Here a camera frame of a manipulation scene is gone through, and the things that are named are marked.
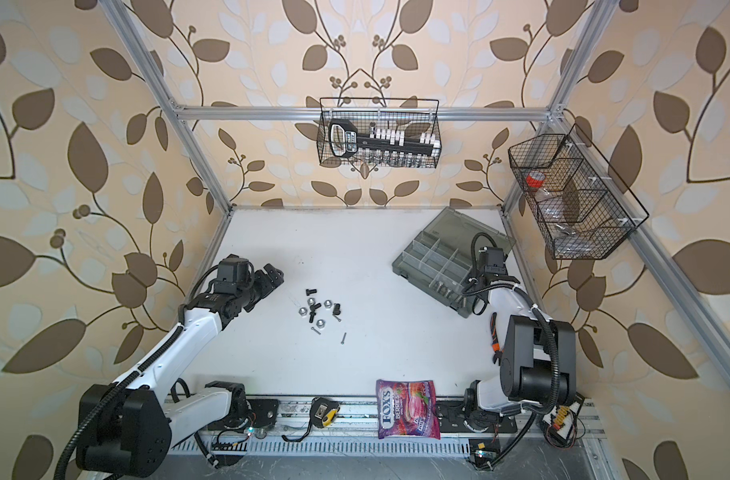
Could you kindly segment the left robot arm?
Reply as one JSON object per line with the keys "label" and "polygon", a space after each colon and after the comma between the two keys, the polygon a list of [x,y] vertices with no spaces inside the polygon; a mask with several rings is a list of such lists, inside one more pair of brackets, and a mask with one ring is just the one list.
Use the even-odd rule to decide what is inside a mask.
{"label": "left robot arm", "polygon": [[272,425],[267,414],[251,406],[238,382],[211,381],[180,401],[172,396],[205,347],[284,281],[283,271],[272,264],[255,268],[234,254],[209,268],[152,352],[112,383],[95,384],[83,394],[78,425],[56,463],[55,478],[66,478],[71,465],[110,479],[146,478],[172,447],[214,422],[245,432]]}

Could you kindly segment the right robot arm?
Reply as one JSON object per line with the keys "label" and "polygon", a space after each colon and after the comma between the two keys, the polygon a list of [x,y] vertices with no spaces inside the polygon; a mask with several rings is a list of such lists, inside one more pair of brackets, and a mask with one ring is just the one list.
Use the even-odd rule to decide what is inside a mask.
{"label": "right robot arm", "polygon": [[578,397],[576,333],[539,307],[508,274],[504,260],[498,247],[474,247],[462,290],[466,299],[493,308],[489,330],[497,368],[493,378],[466,390],[463,409],[469,418],[523,410],[546,416]]}

